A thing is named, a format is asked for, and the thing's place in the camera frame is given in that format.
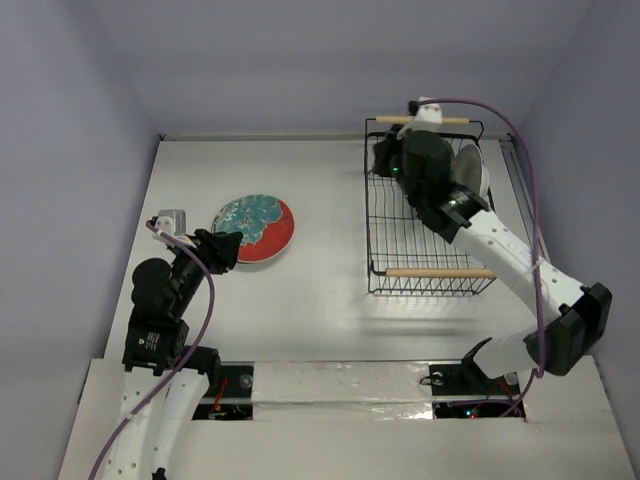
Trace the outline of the blue floral white plate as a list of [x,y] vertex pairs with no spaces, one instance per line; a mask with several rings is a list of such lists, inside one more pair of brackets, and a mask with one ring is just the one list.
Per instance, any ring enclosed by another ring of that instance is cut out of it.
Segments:
[[211,232],[212,233],[222,233],[227,231],[227,207],[221,208],[216,215],[211,224]]

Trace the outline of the red teal flower plate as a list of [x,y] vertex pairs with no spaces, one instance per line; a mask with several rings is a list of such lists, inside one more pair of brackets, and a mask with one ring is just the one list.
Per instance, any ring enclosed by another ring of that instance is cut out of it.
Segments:
[[256,264],[269,261],[291,243],[295,220],[289,206],[272,195],[251,194],[227,203],[227,231],[244,237],[238,261]]

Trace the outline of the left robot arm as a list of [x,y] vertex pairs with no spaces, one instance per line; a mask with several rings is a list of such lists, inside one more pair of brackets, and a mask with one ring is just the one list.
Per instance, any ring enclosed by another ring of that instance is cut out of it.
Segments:
[[218,351],[201,346],[202,333],[189,342],[183,316],[201,284],[216,298],[213,278],[235,267],[242,235],[204,229],[178,235],[159,216],[146,226],[174,259],[147,259],[132,274],[118,424],[94,461],[92,479],[173,478],[199,402],[221,383]]

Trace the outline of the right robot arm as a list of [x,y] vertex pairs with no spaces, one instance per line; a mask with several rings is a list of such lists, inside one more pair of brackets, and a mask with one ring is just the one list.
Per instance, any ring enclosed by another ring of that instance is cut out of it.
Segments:
[[389,131],[373,146],[375,174],[394,180],[422,224],[488,268],[532,312],[534,326],[487,338],[462,360],[460,379],[482,392],[511,371],[565,376],[604,334],[611,291],[564,274],[500,220],[487,198],[481,150],[455,151],[430,131]]

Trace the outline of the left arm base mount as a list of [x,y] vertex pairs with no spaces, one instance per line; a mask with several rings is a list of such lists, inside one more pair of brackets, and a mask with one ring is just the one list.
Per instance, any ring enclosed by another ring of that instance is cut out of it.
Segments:
[[253,419],[254,364],[223,362],[217,383],[210,387],[192,416],[196,420],[248,421]]

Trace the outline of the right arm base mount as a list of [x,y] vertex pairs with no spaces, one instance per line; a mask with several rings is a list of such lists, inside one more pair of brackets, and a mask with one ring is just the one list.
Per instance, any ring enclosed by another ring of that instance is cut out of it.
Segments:
[[490,379],[475,363],[489,341],[478,343],[459,362],[430,364],[420,378],[418,384],[431,389],[436,419],[526,418],[518,374]]

